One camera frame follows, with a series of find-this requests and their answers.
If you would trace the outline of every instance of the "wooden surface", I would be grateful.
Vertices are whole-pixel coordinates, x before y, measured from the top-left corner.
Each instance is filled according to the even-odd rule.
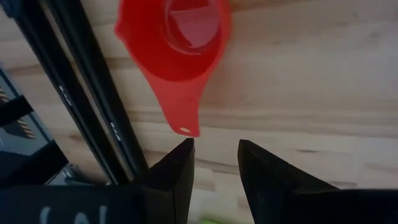
[[[113,33],[118,2],[83,4],[152,164],[184,137],[167,126],[148,83]],[[240,223],[252,222],[236,167],[239,139],[339,187],[397,188],[398,1],[231,5],[231,40],[200,105],[191,217],[234,210],[244,214]],[[0,26],[4,66],[71,162],[101,177],[36,57],[3,12]]]

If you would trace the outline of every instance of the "yellow and black stripe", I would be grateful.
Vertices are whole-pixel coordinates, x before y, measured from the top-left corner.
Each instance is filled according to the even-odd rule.
[[[0,86],[0,105],[8,101],[10,101],[10,99]],[[36,139],[29,125],[22,118],[19,118],[16,122],[5,125],[3,128],[8,134],[27,139]]]

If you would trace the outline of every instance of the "hanging hole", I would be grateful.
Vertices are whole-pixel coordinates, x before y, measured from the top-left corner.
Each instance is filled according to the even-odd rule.
[[[190,130],[188,130],[187,128],[180,128],[181,131],[185,132],[185,133],[191,133]]]

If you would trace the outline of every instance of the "red funnel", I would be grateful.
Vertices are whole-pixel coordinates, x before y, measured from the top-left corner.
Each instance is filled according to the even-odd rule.
[[[199,100],[230,33],[228,0],[122,0],[116,35],[170,127],[197,137]]]

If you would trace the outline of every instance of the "green object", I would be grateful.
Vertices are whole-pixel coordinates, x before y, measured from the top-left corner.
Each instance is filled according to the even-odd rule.
[[[199,222],[199,224],[221,224],[221,223],[216,222],[214,220],[202,220]]]

